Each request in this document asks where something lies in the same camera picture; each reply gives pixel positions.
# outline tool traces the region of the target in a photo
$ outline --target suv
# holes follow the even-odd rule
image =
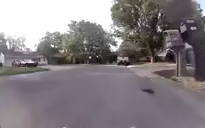
[[[128,65],[130,65],[129,58],[128,58],[128,57],[118,56],[118,58],[117,58],[117,64],[118,64],[118,65],[128,66]]]

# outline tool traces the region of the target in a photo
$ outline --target mailbox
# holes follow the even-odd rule
[[[188,42],[193,45],[192,34],[199,31],[198,22],[194,18],[184,18],[180,23],[180,34],[184,42]]]
[[[205,81],[205,30],[202,24],[191,17],[182,19],[179,31],[184,42],[194,49],[195,79]]]
[[[166,42],[166,48],[170,49],[183,49],[185,44],[181,38],[180,32],[177,29],[164,31],[164,39]]]

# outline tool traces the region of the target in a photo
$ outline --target front yard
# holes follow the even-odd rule
[[[27,67],[0,67],[0,76],[6,75],[16,75],[16,74],[26,74],[33,72],[42,72],[48,71],[49,69],[36,67],[36,68],[27,68]]]
[[[132,68],[141,77],[166,78],[181,83],[185,88],[205,90],[205,82],[197,82],[193,78],[194,71],[188,68],[188,74],[180,78],[175,77],[175,64],[155,63],[142,64]]]

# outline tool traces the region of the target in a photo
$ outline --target street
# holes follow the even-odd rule
[[[205,128],[205,94],[126,67],[0,77],[2,128]]]

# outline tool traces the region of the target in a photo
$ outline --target parked car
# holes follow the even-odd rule
[[[128,66],[128,65],[130,65],[129,58],[128,58],[128,57],[118,56],[118,57],[117,57],[117,64],[118,64],[118,65]]]
[[[13,67],[24,67],[25,66],[25,62],[22,60],[14,60],[12,62],[12,66]]]
[[[25,60],[25,65],[26,67],[37,67],[38,62],[29,59],[29,60]]]
[[[12,62],[13,67],[37,67],[38,63],[31,59],[29,60],[15,60]]]

